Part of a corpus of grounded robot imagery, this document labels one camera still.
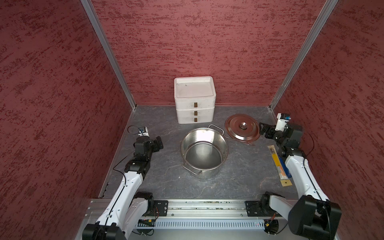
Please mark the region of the stainless steel pot lid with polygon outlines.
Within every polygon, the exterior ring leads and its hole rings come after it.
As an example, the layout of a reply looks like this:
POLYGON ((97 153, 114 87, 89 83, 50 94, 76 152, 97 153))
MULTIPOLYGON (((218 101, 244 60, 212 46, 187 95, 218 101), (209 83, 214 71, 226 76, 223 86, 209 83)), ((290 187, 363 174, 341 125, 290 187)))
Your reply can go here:
POLYGON ((259 123, 245 114, 229 116, 226 119, 225 128, 232 139, 246 144, 252 144, 260 138, 259 123))

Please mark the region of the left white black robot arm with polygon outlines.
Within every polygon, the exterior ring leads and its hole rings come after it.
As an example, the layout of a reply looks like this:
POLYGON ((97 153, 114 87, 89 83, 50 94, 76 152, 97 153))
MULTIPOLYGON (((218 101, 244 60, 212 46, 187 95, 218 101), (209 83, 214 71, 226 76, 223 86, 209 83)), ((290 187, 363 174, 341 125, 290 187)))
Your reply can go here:
POLYGON ((150 167, 153 153, 164 148, 161 137, 152 140, 140 136, 134 143, 134 153, 125 166, 120 186, 107 208, 94 224, 87 224, 83 240, 127 240, 140 218, 156 210, 152 193, 138 192, 150 167))

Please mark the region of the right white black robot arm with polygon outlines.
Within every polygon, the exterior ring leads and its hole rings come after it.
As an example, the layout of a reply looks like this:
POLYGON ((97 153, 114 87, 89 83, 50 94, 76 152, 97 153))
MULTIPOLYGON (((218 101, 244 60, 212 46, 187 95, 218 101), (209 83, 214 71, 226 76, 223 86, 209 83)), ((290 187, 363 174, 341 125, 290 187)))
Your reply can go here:
POLYGON ((300 149, 302 127, 279 120, 275 126, 259 124, 260 135, 276 142, 278 157, 292 175, 298 201, 291 205, 283 197, 269 196, 269 207, 288 221, 292 234, 310 240, 333 240, 336 237, 342 210, 320 188, 306 154, 300 149))

